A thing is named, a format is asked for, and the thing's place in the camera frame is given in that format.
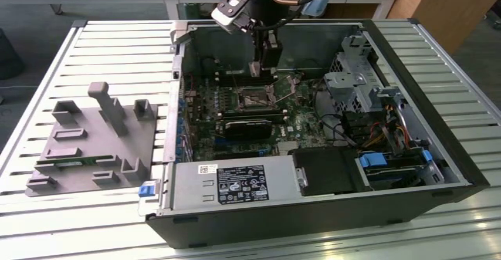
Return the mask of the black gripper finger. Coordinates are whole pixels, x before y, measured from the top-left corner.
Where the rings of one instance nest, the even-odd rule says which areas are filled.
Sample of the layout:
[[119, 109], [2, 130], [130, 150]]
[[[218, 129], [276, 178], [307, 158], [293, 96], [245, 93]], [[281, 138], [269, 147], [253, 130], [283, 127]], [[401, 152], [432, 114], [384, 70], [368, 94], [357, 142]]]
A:
[[263, 55], [261, 55], [261, 69], [269, 70], [277, 67], [280, 57], [283, 54], [283, 43], [276, 37], [275, 33], [269, 33], [265, 36], [263, 42]]
[[263, 34], [261, 32], [253, 32], [253, 47], [255, 47], [255, 53], [253, 53], [253, 61], [260, 63], [261, 61], [261, 45], [263, 45]]

